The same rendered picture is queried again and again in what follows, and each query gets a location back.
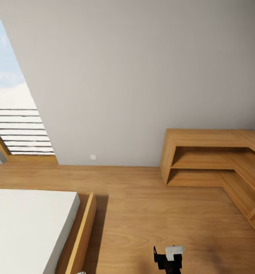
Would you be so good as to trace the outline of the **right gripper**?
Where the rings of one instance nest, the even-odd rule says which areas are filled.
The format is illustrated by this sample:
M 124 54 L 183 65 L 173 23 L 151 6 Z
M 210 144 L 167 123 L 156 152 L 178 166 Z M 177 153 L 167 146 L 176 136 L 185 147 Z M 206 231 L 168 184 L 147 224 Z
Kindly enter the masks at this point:
M 169 274 L 172 270 L 178 270 L 182 268 L 182 257 L 181 254 L 174 255 L 174 261 L 168 261 L 166 254 L 157 254 L 156 248 L 154 246 L 154 260 L 158 263 L 158 268 L 160 270 L 165 269 L 166 274 Z

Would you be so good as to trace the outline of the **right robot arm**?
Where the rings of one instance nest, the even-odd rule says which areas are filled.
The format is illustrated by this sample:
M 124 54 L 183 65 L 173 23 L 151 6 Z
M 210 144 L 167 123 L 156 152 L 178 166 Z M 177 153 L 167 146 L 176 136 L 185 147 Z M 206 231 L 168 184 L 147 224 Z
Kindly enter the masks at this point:
M 157 254 L 154 246 L 154 260 L 158 263 L 160 270 L 165 269 L 166 274 L 181 274 L 182 257 L 181 254 L 185 252 L 185 248 L 181 245 L 167 246 L 165 248 L 166 254 Z

